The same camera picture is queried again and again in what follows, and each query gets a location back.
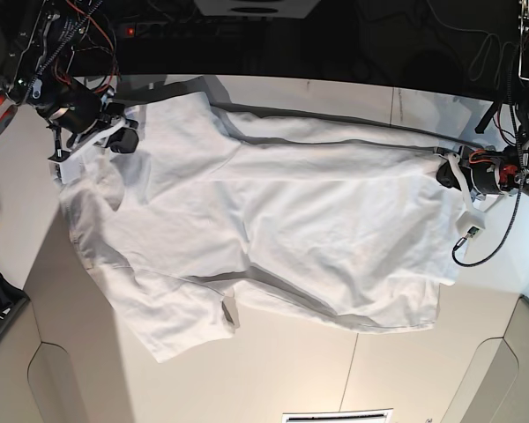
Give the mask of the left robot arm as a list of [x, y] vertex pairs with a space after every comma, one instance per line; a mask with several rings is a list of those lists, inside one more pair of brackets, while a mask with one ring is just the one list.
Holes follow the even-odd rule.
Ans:
[[462, 192], [470, 211], [476, 197], [529, 197], [529, 1], [518, 3], [518, 41], [512, 44], [511, 58], [505, 53], [508, 45], [507, 41], [498, 43], [500, 67], [495, 75], [497, 83], [505, 77], [505, 85], [497, 87], [498, 97], [475, 131], [482, 133], [492, 122], [500, 136], [506, 137], [501, 125], [502, 107], [506, 105], [513, 125], [512, 139], [504, 139], [506, 147], [500, 152], [490, 147], [463, 147], [437, 172], [437, 180], [443, 186]]

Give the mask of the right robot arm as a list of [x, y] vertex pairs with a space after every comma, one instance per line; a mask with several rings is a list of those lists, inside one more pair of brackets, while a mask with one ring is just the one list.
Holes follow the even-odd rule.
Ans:
[[0, 70], [0, 99], [14, 114], [32, 107], [54, 137], [60, 164], [85, 146], [136, 151], [138, 123], [114, 100], [119, 76], [116, 37], [99, 1], [29, 5]]

